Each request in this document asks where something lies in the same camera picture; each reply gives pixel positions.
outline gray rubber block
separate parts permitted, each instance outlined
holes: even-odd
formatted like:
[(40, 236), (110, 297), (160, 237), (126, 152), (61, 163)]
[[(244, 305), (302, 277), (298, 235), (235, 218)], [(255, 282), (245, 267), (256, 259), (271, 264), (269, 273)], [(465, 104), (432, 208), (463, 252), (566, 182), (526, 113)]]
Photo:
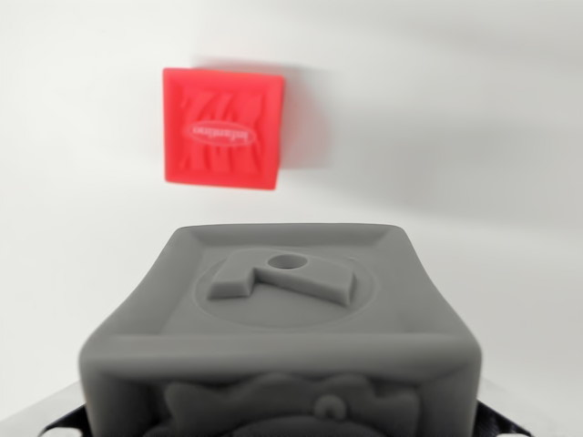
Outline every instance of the gray rubber block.
[(79, 369), (95, 437), (470, 437), (480, 363), (402, 229), (266, 224), (177, 230)]

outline circular recess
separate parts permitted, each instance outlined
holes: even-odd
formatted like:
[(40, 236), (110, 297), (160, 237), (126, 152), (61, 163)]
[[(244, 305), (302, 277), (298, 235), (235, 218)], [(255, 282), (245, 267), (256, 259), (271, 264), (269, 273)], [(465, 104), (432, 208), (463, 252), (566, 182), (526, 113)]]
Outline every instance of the circular recess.
[(308, 260), (300, 255), (277, 255), (271, 258), (267, 263), (275, 269), (298, 269), (305, 266)]

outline cube top face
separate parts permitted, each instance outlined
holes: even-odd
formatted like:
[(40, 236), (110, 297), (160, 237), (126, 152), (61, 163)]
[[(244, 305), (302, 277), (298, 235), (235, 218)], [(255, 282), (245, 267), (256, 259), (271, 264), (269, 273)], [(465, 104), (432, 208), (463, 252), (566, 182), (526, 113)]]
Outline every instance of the cube top face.
[(164, 70), (166, 180), (275, 188), (281, 76)]
[(151, 427), (152, 409), (182, 430), (170, 435), (211, 437), (238, 414), (318, 417), (319, 402), (334, 414), (348, 402), (355, 430), (385, 430), (371, 435), (468, 437), (479, 366), (405, 233), (352, 224), (179, 229), (81, 354), (97, 437), (119, 432), (112, 402), (142, 405), (127, 435)]

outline white wall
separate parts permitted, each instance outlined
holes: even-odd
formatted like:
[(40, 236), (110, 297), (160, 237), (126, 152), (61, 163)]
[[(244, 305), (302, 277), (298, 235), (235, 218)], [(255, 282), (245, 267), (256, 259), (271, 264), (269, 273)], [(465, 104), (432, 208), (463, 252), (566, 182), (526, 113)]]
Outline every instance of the white wall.
[[(176, 227), (363, 221), (409, 232), (488, 378), (583, 428), (582, 26), (575, 3), (4, 0), (0, 417), (77, 377)], [(289, 78), (275, 192), (163, 182), (164, 66)]]

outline black base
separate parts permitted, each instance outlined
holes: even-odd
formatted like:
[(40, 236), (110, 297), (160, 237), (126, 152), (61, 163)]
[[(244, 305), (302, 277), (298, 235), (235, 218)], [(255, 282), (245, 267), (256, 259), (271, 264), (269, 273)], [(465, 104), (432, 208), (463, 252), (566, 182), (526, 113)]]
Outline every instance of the black base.
[[(51, 423), (43, 430), (43, 432), (53, 428), (77, 428), (83, 433), (83, 437), (91, 437), (91, 430), (89, 430), (89, 422), (87, 420), (87, 413), (84, 406), (77, 408), (58, 421)], [(476, 425), (474, 426), (473, 437), (497, 437), (498, 434), (504, 433), (519, 433), (532, 436), (530, 432), (522, 429), (500, 413), (495, 412), (487, 405), (484, 405), (482, 402), (479, 402), (477, 406)]]

